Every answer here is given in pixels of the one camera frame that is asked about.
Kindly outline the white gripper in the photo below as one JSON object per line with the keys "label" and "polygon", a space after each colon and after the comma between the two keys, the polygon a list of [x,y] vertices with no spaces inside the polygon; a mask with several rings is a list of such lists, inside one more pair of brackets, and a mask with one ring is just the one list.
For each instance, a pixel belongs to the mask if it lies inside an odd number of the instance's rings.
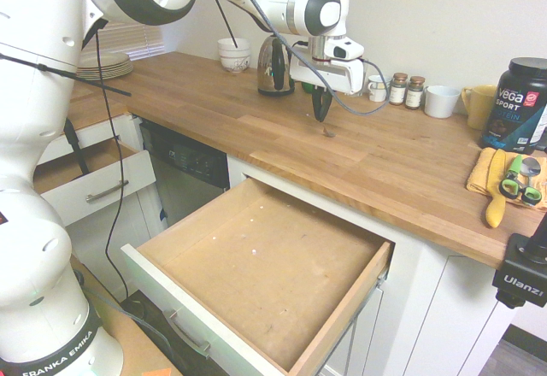
{"label": "white gripper", "polygon": [[[365,70],[363,62],[359,59],[348,62],[339,60],[329,62],[310,61],[309,64],[334,91],[353,95],[362,90]],[[321,87],[325,86],[318,75],[296,57],[291,60],[290,74],[296,81]],[[313,89],[311,95],[315,118],[318,121],[323,121],[332,104],[332,94],[329,91],[322,92],[322,89]]]}

